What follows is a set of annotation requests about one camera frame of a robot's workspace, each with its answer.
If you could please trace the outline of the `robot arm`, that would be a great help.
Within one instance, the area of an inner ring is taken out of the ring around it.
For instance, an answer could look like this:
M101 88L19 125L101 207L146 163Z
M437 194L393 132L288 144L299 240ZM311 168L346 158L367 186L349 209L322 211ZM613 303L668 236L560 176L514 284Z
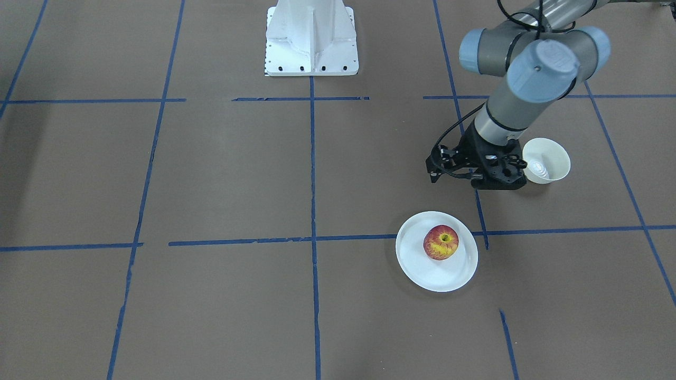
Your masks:
M596 74L611 43L595 27L573 23L606 1L538 1L495 28L468 32L458 58L468 71L502 80L474 113L449 170L468 168L478 190L516 190L527 180L519 138L553 102Z

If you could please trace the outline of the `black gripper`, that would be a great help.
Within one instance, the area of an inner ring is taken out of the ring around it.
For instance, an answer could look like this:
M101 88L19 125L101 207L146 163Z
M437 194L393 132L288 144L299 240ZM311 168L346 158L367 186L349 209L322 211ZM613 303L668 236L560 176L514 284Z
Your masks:
M494 145L470 126L459 140L458 156L463 168L475 171L476 176L471 179L475 189L517 190L527 183L524 173L527 162L517 139L509 139L505 145Z

